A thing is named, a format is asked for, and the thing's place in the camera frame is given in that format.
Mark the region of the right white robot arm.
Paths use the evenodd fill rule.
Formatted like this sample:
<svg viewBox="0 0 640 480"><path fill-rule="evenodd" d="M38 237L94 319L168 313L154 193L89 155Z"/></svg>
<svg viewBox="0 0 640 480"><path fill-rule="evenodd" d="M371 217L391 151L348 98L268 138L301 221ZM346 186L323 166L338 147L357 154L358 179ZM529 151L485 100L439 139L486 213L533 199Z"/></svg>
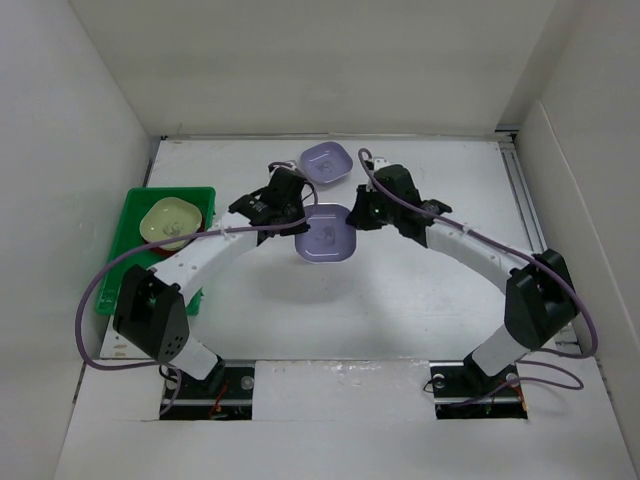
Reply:
<svg viewBox="0 0 640 480"><path fill-rule="evenodd" d="M451 218L449 205L422 199L408 169L383 158L364 161L347 217L360 231L391 225L418 245L448 256L489 281L504 296L502 325L463 360L462 381L473 393L494 387L508 367L545 344L579 313L564 258L553 250L524 253Z"/></svg>

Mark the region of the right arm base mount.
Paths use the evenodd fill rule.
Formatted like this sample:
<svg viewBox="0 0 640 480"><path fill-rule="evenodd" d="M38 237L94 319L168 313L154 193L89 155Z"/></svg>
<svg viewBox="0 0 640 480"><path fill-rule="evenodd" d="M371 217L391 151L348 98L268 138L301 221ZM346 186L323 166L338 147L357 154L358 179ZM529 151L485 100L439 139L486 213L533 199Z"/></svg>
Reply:
<svg viewBox="0 0 640 480"><path fill-rule="evenodd" d="M497 376L474 373L463 361L432 361L423 387L438 420L526 420L528 413L514 364Z"/></svg>

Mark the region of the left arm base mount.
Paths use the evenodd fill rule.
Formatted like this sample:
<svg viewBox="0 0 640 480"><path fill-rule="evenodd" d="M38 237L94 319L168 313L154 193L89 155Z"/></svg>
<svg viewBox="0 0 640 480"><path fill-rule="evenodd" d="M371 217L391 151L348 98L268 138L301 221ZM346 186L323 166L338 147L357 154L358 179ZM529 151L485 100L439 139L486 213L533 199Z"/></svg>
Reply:
<svg viewBox="0 0 640 480"><path fill-rule="evenodd" d="M248 421L252 419L255 386L254 362L232 361L213 391L200 381L182 375L176 389L177 375L163 372L164 390L159 419L164 421Z"/></svg>

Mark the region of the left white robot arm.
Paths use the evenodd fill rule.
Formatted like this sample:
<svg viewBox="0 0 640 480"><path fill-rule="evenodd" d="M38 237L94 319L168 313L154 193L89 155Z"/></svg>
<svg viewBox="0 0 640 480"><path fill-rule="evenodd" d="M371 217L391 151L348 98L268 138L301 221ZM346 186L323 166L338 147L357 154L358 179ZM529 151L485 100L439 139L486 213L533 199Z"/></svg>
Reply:
<svg viewBox="0 0 640 480"><path fill-rule="evenodd" d="M203 285L234 259L277 235L304 233L303 190L308 180L285 166L269 183L228 207L218 222L178 253L145 269L126 271L113 326L149 358L176 367L201 396L222 387L224 360L191 333L186 307Z"/></svg>

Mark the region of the purple square dish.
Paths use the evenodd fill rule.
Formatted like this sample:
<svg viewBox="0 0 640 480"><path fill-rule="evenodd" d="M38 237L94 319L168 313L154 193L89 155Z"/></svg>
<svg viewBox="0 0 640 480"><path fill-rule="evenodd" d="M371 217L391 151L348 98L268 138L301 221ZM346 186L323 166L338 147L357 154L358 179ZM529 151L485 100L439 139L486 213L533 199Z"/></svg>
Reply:
<svg viewBox="0 0 640 480"><path fill-rule="evenodd" d="M295 236L297 254L305 261L339 263L350 258L357 248L356 229L346 223L350 211L340 204L305 207L309 229Z"/></svg>
<svg viewBox="0 0 640 480"><path fill-rule="evenodd" d="M353 169L353 159L341 144L328 141L305 150L299 166L312 183L327 185L347 176Z"/></svg>

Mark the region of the red round plate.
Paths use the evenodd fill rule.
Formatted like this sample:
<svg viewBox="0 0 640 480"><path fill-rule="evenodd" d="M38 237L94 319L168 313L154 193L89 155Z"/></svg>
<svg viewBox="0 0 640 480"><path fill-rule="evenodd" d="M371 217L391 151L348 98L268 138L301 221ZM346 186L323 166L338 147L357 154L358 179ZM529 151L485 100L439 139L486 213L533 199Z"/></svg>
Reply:
<svg viewBox="0 0 640 480"><path fill-rule="evenodd" d="M150 249L150 251L163 258L170 257L176 253L175 250L167 250L163 246L154 246L153 248Z"/></svg>

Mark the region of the green square dish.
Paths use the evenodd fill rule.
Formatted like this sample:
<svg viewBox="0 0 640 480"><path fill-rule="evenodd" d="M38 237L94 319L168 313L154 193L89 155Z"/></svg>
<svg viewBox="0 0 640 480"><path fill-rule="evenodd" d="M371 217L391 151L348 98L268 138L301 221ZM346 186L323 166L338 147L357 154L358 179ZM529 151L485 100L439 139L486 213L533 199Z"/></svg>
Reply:
<svg viewBox="0 0 640 480"><path fill-rule="evenodd" d="M154 243L196 233L202 226L201 211L177 197L156 202L142 218L139 233L146 243Z"/></svg>

